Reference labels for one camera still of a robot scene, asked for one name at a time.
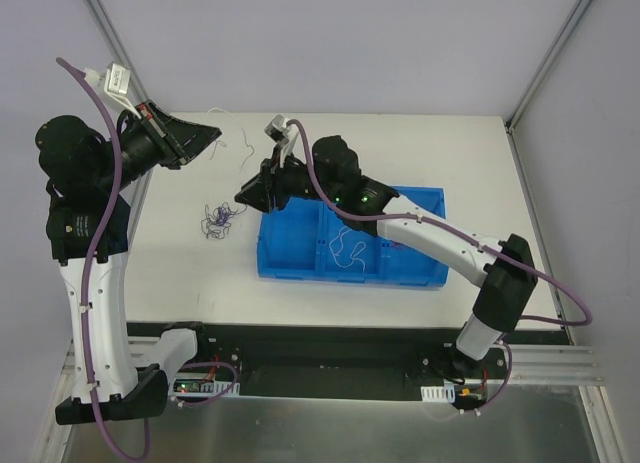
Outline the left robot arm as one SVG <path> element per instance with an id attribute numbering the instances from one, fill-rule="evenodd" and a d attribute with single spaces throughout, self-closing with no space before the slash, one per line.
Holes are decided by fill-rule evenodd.
<path id="1" fill-rule="evenodd" d="M 70 306 L 75 376 L 55 409 L 60 425 L 160 415 L 179 370 L 213 358 L 200 322 L 167 325 L 135 361 L 129 349 L 124 283 L 130 205 L 121 192 L 156 166 L 178 170 L 222 134 L 187 122 L 152 101 L 124 110 L 105 139 L 82 119 L 62 115 L 38 130 L 39 164 L 50 196 L 46 235 Z"/>

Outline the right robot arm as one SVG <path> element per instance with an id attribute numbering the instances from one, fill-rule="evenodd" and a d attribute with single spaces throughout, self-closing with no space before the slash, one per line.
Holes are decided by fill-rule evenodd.
<path id="1" fill-rule="evenodd" d="M 282 157 L 280 150 L 276 146 L 262 161 L 235 201 L 262 213 L 284 209 L 293 197 L 322 201 L 350 229 L 404 245 L 459 273 L 479 293 L 456 341 L 431 364 L 455 382 L 481 371 L 490 348 L 515 329 L 537 285 L 529 243 L 516 234 L 499 240 L 449 225 L 365 176 L 357 154 L 339 135 L 317 140 L 309 165 L 293 155 Z"/>

